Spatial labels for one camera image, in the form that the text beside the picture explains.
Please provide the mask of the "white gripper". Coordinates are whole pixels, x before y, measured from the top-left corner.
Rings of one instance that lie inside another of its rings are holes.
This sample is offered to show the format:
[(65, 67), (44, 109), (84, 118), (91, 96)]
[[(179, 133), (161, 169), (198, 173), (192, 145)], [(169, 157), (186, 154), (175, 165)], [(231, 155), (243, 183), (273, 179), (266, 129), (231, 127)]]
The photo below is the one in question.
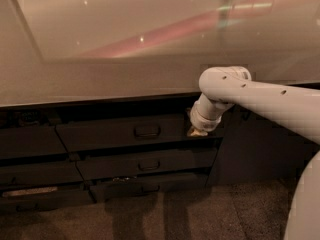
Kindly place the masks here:
[(208, 135), (207, 132), (214, 131), (220, 124), (222, 116), (214, 119), (206, 119), (193, 107), (190, 111), (190, 122), (192, 126), (187, 131), (188, 137), (205, 137)]

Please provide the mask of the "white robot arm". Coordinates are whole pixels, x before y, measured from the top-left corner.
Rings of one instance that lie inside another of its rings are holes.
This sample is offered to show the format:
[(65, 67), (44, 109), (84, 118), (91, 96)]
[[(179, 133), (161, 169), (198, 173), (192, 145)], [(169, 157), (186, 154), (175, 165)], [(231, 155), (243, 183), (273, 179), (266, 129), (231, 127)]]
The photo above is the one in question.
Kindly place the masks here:
[[(206, 136), (225, 111), (240, 105), (320, 144), (320, 91), (256, 82), (242, 66), (211, 67), (199, 77), (201, 95), (189, 112), (191, 136)], [(298, 181), (283, 240), (320, 240), (320, 151)]]

